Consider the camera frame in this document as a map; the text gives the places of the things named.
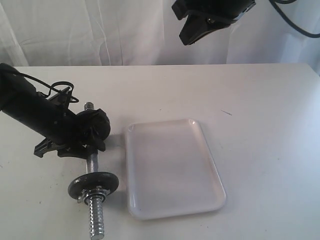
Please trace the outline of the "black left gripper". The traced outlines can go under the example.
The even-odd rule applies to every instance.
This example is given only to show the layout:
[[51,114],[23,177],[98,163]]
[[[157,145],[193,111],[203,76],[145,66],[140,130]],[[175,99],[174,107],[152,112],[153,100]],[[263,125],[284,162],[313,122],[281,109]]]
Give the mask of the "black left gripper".
[[34,147],[34,155],[42,158],[44,154],[57,151],[60,158],[88,158],[105,151],[105,143],[82,145],[77,137],[76,115],[68,109],[71,102],[69,94],[55,94],[48,99],[49,110],[41,114],[40,122],[44,129],[38,131],[45,137]]

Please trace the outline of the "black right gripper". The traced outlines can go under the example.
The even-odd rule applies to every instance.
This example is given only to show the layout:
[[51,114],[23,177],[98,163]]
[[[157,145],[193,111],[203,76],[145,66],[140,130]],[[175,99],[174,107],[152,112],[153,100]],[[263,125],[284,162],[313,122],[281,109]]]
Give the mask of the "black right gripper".
[[255,0],[179,0],[178,20],[187,17],[179,38],[185,46],[192,45],[228,28],[255,5]]

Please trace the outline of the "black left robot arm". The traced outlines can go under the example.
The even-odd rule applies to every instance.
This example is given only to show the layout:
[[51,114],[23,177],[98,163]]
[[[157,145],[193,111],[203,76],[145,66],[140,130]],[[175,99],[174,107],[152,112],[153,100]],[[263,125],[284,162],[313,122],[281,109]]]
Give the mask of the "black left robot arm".
[[34,155],[56,151],[60,158],[86,159],[106,150],[105,140],[111,125],[102,109],[85,109],[74,113],[69,105],[78,103],[74,85],[58,81],[47,85],[50,93],[37,91],[29,81],[34,77],[14,67],[0,65],[0,110],[44,137],[34,148]]

